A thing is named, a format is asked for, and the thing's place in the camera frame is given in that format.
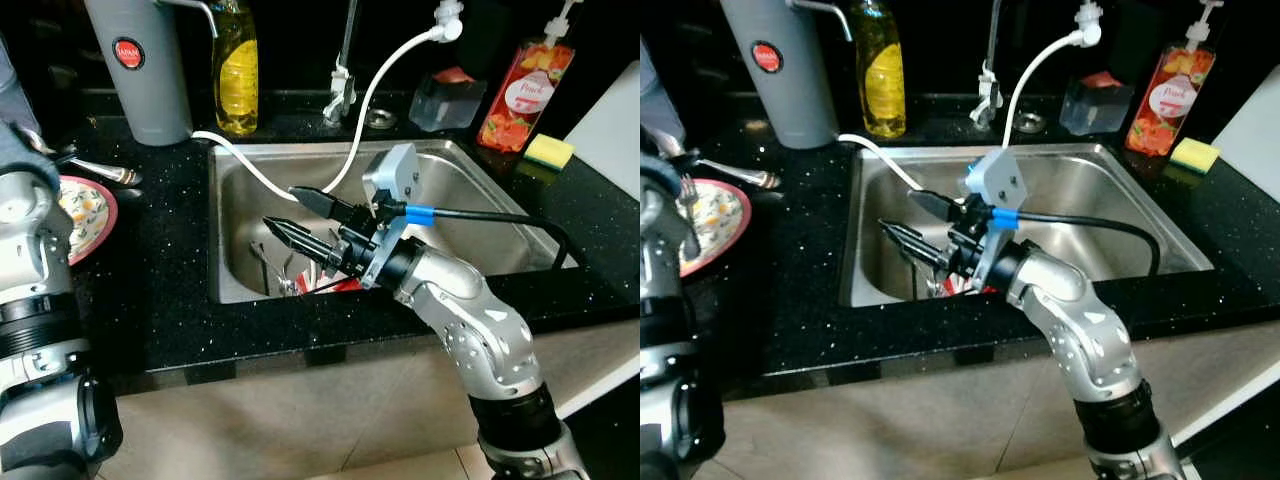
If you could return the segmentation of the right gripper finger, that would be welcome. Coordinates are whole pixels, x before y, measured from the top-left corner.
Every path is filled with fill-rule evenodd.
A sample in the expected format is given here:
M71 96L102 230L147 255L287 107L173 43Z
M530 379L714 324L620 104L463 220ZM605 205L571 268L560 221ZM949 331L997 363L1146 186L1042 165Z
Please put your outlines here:
M339 223L352 223L356 207L314 187L291 187L289 195L303 207L321 218Z
M339 266L340 251L310 230L284 218L264 218L262 223L284 246L323 266Z
M928 266L950 265L947 253L927 242L920 232L900 221L878 220L878 224L901 255L924 262Z
M950 224L961 221L966 214L966 207L931 189L911 189L908 197L934 218Z

